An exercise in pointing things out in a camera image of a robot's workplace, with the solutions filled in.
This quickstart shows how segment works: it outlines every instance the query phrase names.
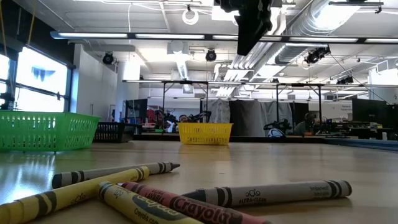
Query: computer monitor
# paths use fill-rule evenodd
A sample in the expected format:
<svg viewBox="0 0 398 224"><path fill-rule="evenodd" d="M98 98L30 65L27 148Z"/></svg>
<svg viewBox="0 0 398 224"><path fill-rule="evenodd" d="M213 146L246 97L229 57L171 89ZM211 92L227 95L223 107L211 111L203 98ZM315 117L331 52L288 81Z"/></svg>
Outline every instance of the computer monitor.
<svg viewBox="0 0 398 224"><path fill-rule="evenodd" d="M385 101L353 99L353 121L383 124L386 118Z"/></svg>

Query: wooden table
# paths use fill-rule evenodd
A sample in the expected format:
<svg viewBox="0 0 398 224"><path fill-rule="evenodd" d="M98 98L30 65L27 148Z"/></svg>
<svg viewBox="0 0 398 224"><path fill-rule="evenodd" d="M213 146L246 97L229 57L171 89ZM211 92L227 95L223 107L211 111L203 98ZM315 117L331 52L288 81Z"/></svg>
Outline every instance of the wooden table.
<svg viewBox="0 0 398 224"><path fill-rule="evenodd" d="M136 141L94 144L73 152L0 153L0 203L49 190L54 173L171 161L181 167L153 175L144 184L177 194L201 187L259 185L344 179L353 194L340 200L285 203L238 210L273 223L397 223L398 154L326 144L184 146L179 142ZM34 223L130 223L92 200Z"/></svg>

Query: gray curtain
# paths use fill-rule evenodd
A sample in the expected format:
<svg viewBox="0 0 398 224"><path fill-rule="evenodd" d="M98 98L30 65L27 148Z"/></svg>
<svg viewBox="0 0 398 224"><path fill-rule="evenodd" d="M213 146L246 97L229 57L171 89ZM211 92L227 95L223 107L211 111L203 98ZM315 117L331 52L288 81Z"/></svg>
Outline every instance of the gray curtain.
<svg viewBox="0 0 398 224"><path fill-rule="evenodd" d="M212 100L208 102L208 111L211 112L209 123L229 123L231 119L231 110L229 102L221 99Z"/></svg>
<svg viewBox="0 0 398 224"><path fill-rule="evenodd" d="M264 116L261 103L255 101L230 101L232 136L264 137Z"/></svg>
<svg viewBox="0 0 398 224"><path fill-rule="evenodd" d="M277 120L276 101L261 103L261 108L264 115L264 125ZM284 119L289 121L290 126L293 125L293 114L289 103L279 103L279 121L283 121Z"/></svg>

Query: crayola logo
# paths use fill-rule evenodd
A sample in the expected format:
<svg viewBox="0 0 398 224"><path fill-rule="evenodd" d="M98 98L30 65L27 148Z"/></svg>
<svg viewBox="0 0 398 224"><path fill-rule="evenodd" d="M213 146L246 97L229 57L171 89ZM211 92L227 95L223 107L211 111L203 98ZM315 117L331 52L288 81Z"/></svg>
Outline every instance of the crayola logo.
<svg viewBox="0 0 398 224"><path fill-rule="evenodd" d="M173 211L167 208L166 206L153 202L148 198L145 198L140 195L133 196L132 201L138 207L143 209L143 211L150 213L156 217L163 218L164 220L175 221L186 218L185 215L182 215L181 213Z"/></svg>
<svg viewBox="0 0 398 224"><path fill-rule="evenodd" d="M170 208L205 223L233 224L243 221L242 215L233 213L233 210L228 210L229 213L226 213L224 208L209 207L201 202L187 200L185 197L173 198L170 201Z"/></svg>

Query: window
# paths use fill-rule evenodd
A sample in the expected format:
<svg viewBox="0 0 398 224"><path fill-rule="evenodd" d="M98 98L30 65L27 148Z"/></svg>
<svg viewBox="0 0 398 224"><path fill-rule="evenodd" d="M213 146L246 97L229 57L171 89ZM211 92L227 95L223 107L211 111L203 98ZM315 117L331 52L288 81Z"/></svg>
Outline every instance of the window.
<svg viewBox="0 0 398 224"><path fill-rule="evenodd" d="M65 95L67 73L66 66L34 50L24 47L19 53L18 83Z"/></svg>
<svg viewBox="0 0 398 224"><path fill-rule="evenodd" d="M7 90L7 85L0 82L0 93L5 93ZM0 105L4 103L4 99L0 99Z"/></svg>
<svg viewBox="0 0 398 224"><path fill-rule="evenodd" d="M6 80L8 78L10 60L3 55L0 55L0 78Z"/></svg>
<svg viewBox="0 0 398 224"><path fill-rule="evenodd" d="M16 109L22 111L63 112L63 98L16 88Z"/></svg>

